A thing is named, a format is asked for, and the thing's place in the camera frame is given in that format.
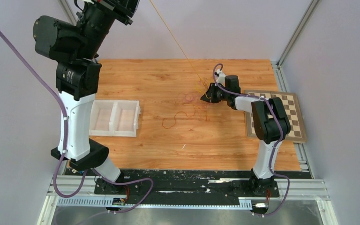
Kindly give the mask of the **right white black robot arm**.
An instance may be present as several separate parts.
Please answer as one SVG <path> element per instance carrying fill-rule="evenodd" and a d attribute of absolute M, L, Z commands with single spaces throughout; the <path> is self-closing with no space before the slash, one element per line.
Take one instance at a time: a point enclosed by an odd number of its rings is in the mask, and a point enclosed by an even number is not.
<path fill-rule="evenodd" d="M 250 192 L 262 195 L 268 189 L 266 180 L 275 175 L 273 168 L 286 135 L 290 132 L 290 122 L 282 100 L 279 97 L 265 98 L 251 94 L 242 94 L 236 75 L 224 75 L 215 72 L 214 82 L 210 83 L 202 101 L 216 104 L 225 101 L 238 111 L 252 114 L 253 125 L 259 139 L 257 160 L 252 168 L 255 179 L 249 182 Z"/>

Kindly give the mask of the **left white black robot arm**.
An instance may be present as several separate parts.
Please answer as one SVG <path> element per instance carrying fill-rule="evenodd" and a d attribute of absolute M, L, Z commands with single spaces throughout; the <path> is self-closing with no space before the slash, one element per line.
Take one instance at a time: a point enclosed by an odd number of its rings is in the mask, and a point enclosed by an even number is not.
<path fill-rule="evenodd" d="M 76 25 L 43 15 L 33 26 L 35 51 L 58 63 L 56 88 L 62 103 L 60 142 L 51 150 L 78 171 L 95 170 L 113 194 L 124 190 L 120 169 L 108 158 L 108 147 L 90 139 L 90 116 L 101 64 L 94 61 L 114 21 L 132 23 L 136 0 L 92 0 L 77 13 Z"/>

